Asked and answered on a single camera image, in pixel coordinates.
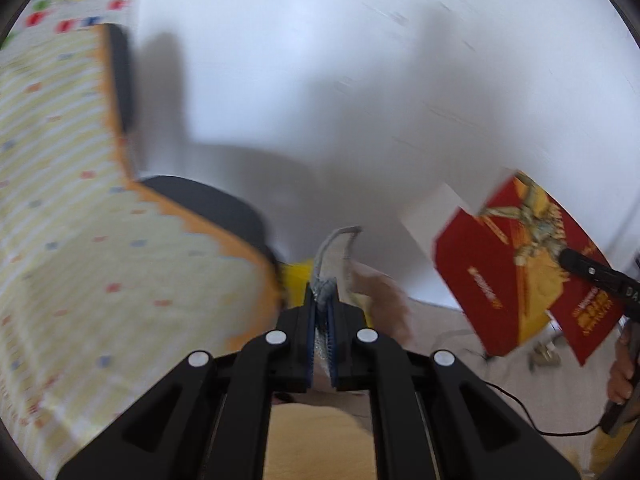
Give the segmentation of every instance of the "white screw cap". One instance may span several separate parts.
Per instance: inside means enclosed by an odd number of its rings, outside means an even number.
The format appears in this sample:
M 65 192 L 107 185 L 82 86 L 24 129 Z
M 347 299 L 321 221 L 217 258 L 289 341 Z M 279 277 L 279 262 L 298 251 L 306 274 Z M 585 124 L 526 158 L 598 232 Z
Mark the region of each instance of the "white screw cap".
M 287 340 L 287 334 L 282 330 L 271 330 L 264 338 L 270 345 L 281 345 Z
M 358 330 L 356 337 L 363 343 L 373 343 L 376 339 L 378 339 L 378 332 L 370 328 L 361 328 L 360 330 Z
M 204 366 L 209 362 L 209 354 L 206 352 L 194 352 L 189 356 L 189 364 L 194 368 Z
M 451 366 L 456 362 L 456 357 L 451 352 L 446 350 L 438 350 L 433 356 L 433 360 L 440 366 Z

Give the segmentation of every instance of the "golden figure illustration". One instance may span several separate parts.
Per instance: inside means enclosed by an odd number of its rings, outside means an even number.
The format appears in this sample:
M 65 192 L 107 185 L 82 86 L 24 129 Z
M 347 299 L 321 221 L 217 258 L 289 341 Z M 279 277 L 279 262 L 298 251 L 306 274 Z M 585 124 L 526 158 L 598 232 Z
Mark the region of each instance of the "golden figure illustration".
M 520 207 L 485 207 L 480 216 L 518 220 L 526 228 L 530 241 L 516 248 L 513 261 L 517 266 L 526 266 L 527 259 L 538 256 L 542 250 L 546 250 L 557 263 L 561 251 L 566 247 L 560 210 L 556 204 L 548 200 L 544 190 L 527 175 L 517 173 L 515 177 L 526 188 Z

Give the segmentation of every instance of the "cloth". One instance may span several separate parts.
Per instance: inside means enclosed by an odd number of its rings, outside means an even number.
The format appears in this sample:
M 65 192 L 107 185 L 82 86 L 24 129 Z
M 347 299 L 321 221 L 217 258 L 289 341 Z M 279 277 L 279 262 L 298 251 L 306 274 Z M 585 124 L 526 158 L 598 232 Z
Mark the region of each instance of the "cloth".
M 105 34 L 0 72 L 0 418 L 46 480 L 191 351 L 278 313 L 261 254 L 132 179 Z
M 0 64 L 59 34 L 97 23 L 130 27 L 134 0 L 31 0 L 0 47 Z

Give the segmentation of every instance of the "human hand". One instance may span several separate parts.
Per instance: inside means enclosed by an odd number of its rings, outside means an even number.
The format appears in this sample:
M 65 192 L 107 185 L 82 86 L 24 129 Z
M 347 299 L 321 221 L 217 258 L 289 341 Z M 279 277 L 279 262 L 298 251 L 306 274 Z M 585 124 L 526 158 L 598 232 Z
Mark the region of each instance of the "human hand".
M 622 335 L 616 341 L 616 361 L 609 371 L 609 383 L 607 383 L 607 397 L 616 404 L 624 404 L 633 393 L 630 380 L 634 376 L 636 366 L 629 354 L 629 340 L 631 337 L 630 326 L 625 326 Z M 640 404 L 634 410 L 640 413 Z
M 351 291 L 370 297 L 369 314 L 376 330 L 391 336 L 401 345 L 411 340 L 408 298 L 392 278 L 354 262 Z

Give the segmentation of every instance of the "colorful poster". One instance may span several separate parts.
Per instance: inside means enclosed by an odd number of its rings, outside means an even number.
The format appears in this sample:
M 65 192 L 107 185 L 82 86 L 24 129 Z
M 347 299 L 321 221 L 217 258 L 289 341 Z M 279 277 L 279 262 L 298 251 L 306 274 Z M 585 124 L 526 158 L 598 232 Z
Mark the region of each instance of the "colorful poster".
M 489 354 L 536 335 L 551 313 L 584 364 L 622 307 L 560 267 L 566 247 L 606 263 L 558 202 L 518 172 L 477 217 L 457 212 L 436 242 L 435 263 Z

